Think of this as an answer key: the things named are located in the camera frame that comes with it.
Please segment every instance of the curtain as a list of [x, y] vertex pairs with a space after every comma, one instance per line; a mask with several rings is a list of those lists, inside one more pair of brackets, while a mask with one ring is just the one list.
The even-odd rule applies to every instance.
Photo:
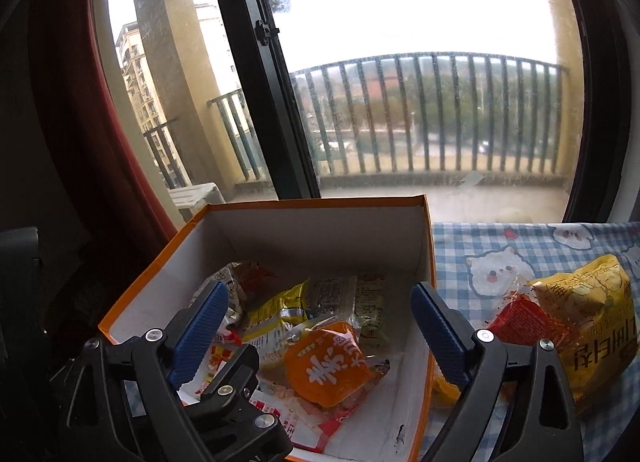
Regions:
[[81, 221], [114, 262], [148, 264], [176, 229], [119, 124], [90, 0], [31, 0], [28, 46], [40, 125]]

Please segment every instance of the silver screw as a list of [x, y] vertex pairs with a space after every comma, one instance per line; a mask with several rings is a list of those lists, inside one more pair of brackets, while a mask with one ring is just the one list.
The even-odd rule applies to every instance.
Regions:
[[269, 428], [276, 422], [276, 418], [273, 415], [265, 413], [264, 415], [257, 416], [254, 420], [254, 424], [258, 428]]
[[550, 339], [541, 339], [540, 340], [540, 347], [543, 350], [546, 350], [547, 352], [549, 352], [550, 350], [554, 349], [554, 342], [551, 341]]
[[218, 389], [218, 395], [228, 395], [234, 391], [233, 386], [230, 384], [225, 384], [224, 386], [220, 386]]
[[477, 331], [476, 336], [478, 336], [478, 339], [483, 343], [491, 343], [491, 341], [494, 340], [494, 333], [484, 328]]
[[92, 350], [94, 348], [97, 348], [99, 344], [100, 340], [97, 337], [92, 337], [91, 339], [85, 341], [84, 348], [86, 348], [87, 350]]
[[159, 328], [152, 328], [145, 334], [147, 341], [158, 341], [162, 337], [162, 331]]

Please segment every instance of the tablecloth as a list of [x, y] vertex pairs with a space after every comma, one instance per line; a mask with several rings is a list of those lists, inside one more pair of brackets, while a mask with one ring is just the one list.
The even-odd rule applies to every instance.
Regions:
[[[631, 281], [640, 310], [640, 223], [620, 224], [464, 224], [435, 223], [433, 238], [438, 293], [476, 328], [492, 320], [496, 298], [510, 271], [527, 278], [571, 272], [597, 257], [617, 256]], [[600, 462], [640, 405], [640, 356], [596, 404], [580, 417], [584, 460]], [[484, 462], [498, 437], [506, 405], [498, 400], [474, 461]], [[431, 445], [448, 413], [432, 407], [422, 442]]]

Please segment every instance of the sky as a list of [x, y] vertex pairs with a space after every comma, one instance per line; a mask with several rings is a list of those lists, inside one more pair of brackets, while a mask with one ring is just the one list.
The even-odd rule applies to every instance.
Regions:
[[[109, 6], [115, 41], [136, 13], [133, 0], [109, 0]], [[290, 11], [274, 14], [274, 21], [289, 71], [416, 51], [556, 62], [547, 0], [290, 0]]]

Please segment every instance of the blue gripper pad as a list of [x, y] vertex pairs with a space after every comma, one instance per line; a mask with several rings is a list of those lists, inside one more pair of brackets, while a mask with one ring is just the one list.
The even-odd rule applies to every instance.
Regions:
[[[438, 307], [421, 283], [412, 288], [411, 311], [445, 379], [457, 385], [460, 391], [464, 390], [471, 381], [466, 368], [468, 350], [452, 324], [448, 321], [443, 309]], [[466, 324], [468, 325], [468, 330], [472, 333], [473, 328], [468, 322]]]
[[172, 368], [166, 380], [176, 390], [196, 375], [228, 309], [229, 295], [226, 285], [213, 279], [209, 283], [215, 284], [215, 288], [174, 347]]

